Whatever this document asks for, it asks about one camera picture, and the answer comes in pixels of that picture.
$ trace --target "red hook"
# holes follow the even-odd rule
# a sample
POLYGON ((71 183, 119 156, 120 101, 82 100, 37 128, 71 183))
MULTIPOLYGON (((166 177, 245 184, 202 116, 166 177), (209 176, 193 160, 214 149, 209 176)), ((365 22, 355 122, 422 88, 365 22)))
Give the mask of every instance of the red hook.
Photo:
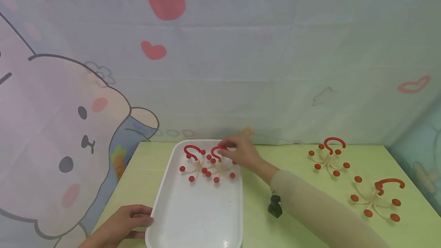
POLYGON ((193 145, 187 145, 187 146, 185 146, 184 147, 184 152, 185 152, 185 154, 187 155, 187 158, 188 159, 190 159, 190 158, 194 158, 194 160, 198 160, 198 158, 193 154, 193 153, 191 153, 191 152, 188 152, 188 149, 189 148, 194 148, 195 150, 197 150, 200 154, 202 154, 202 155, 205 155, 205 153, 206 153, 206 151, 205 150, 201 150, 199 147, 197 147, 197 146, 193 146, 193 145))
POLYGON ((326 138, 325 141, 323 142, 323 144, 325 144, 325 147, 329 150, 330 155, 332 155, 334 153, 334 151, 328 146, 328 141, 331 141, 331 140, 339 141, 343 145, 343 148, 346 148, 346 143, 342 139, 337 138, 337 137, 326 138))
POLYGON ((405 184, 403 181, 401 181, 400 179, 396 179, 396 178, 387 178, 387 179, 383 179, 380 180, 378 182, 375 182, 375 188, 378 190, 378 195, 382 196, 385 191, 383 190, 383 184, 389 183, 389 182, 397 182, 400 184, 400 188, 404 188, 405 184))
POLYGON ((214 153, 214 151, 217 150, 217 149, 227 149, 227 148, 226 147, 217 146, 217 147, 214 147, 214 148, 211 149, 211 155, 214 158, 216 158, 219 162, 221 162, 222 161, 221 158, 214 153))

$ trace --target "heart outline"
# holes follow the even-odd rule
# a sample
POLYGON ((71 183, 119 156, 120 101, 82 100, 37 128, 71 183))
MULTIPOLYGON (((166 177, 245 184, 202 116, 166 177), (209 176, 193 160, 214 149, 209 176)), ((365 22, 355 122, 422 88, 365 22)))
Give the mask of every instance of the heart outline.
POLYGON ((423 76, 420 79, 416 80, 415 82, 409 81, 404 82, 398 86, 398 91, 404 94, 414 94, 418 93, 421 90, 423 90, 426 85, 430 82, 431 77, 429 75, 423 76), (408 89, 407 86, 418 86, 417 89, 408 89))
POLYGON ((142 41, 140 47, 145 56, 151 60, 159 60, 166 56, 167 49, 162 45, 152 45, 148 41, 142 41))
POLYGON ((185 12, 185 0, 148 0, 153 12, 163 21, 179 18, 185 12))

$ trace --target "carrot drawing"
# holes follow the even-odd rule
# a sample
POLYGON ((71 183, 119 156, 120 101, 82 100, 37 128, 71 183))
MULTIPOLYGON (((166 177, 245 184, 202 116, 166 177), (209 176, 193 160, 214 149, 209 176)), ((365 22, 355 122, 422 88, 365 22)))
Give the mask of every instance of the carrot drawing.
POLYGON ((110 155, 110 161, 113 163, 113 169, 115 170, 118 181, 121 179, 124 170, 126 170, 126 165, 124 163, 124 156, 126 153, 127 150, 122 149, 121 146, 116 146, 115 150, 110 155))

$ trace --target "light green tabletop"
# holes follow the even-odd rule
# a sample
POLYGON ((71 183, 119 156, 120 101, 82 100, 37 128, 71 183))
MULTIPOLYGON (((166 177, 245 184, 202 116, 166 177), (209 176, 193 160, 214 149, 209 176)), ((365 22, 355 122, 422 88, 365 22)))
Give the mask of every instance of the light green tabletop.
MULTIPOLYGON (((144 204, 152 206, 162 181, 171 152, 176 143, 139 144, 119 184, 113 192, 95 228, 98 228, 120 206, 144 204)), ((441 218, 424 199, 407 175, 401 170, 383 146, 348 146, 338 161, 349 162, 351 168, 333 179, 326 172, 314 170, 308 151, 316 145, 257 146, 263 158, 281 169, 290 170, 313 186, 328 193, 363 216, 361 205, 351 205, 349 197, 356 194, 354 176, 363 178, 360 188, 371 190, 375 181, 398 178, 406 183, 404 189, 385 184, 384 199, 398 198, 401 207, 386 209, 397 213, 398 223, 388 223, 374 213, 365 219, 391 247, 440 247, 441 218)), ((257 176, 243 170, 244 237, 243 248, 303 248, 326 247, 299 222, 282 214, 279 219, 267 212, 270 201, 269 187, 257 176)), ((120 248, 145 247, 144 240, 125 240, 120 248)))

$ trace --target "fabric backdrop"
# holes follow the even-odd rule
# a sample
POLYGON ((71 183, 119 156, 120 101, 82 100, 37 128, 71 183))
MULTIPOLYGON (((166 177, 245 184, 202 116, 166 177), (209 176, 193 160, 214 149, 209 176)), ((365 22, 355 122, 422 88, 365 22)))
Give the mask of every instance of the fabric backdrop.
POLYGON ((140 141, 390 145, 439 0, 0 0, 0 246, 74 247, 140 141))

